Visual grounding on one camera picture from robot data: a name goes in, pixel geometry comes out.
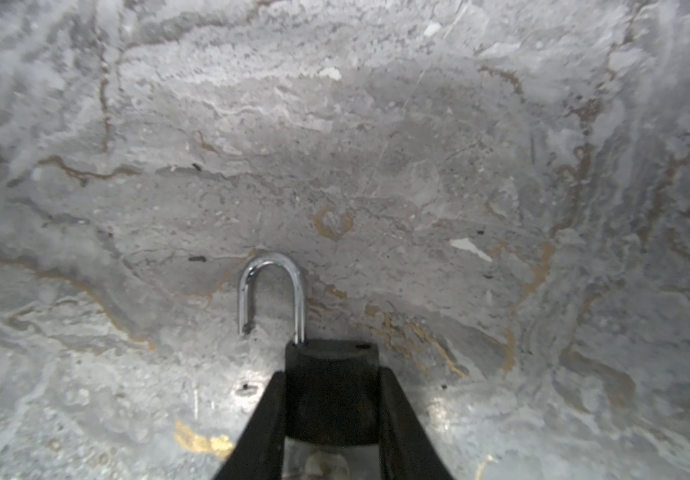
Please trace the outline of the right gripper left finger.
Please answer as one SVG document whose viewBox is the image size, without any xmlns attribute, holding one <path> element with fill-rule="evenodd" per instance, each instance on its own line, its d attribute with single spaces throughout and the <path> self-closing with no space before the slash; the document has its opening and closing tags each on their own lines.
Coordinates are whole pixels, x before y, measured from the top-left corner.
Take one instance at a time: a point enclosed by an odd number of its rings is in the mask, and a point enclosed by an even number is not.
<svg viewBox="0 0 690 480">
<path fill-rule="evenodd" d="M 286 375 L 275 372 L 214 480 L 279 480 L 286 437 Z"/>
</svg>

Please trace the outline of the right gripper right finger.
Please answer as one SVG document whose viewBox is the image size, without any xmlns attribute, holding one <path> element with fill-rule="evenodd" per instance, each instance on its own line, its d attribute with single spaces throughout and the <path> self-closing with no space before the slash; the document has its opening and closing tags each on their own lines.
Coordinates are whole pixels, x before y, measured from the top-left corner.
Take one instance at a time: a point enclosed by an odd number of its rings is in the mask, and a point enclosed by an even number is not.
<svg viewBox="0 0 690 480">
<path fill-rule="evenodd" d="M 452 480 L 393 371 L 381 367 L 379 455 L 382 479 Z"/>
</svg>

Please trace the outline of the black padlock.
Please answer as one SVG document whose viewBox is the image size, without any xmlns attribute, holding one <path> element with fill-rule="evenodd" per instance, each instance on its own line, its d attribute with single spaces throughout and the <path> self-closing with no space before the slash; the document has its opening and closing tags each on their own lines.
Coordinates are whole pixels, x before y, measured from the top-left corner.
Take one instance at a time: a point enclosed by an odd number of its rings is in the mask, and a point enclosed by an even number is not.
<svg viewBox="0 0 690 480">
<path fill-rule="evenodd" d="M 265 267 L 283 269 L 293 295 L 293 335 L 280 370 L 286 375 L 281 479 L 350 479 L 349 451 L 371 451 L 379 443 L 378 349 L 369 342 L 309 339 L 303 275 L 281 253 L 261 254 L 244 267 L 238 282 L 240 335 L 251 329 L 254 283 Z"/>
</svg>

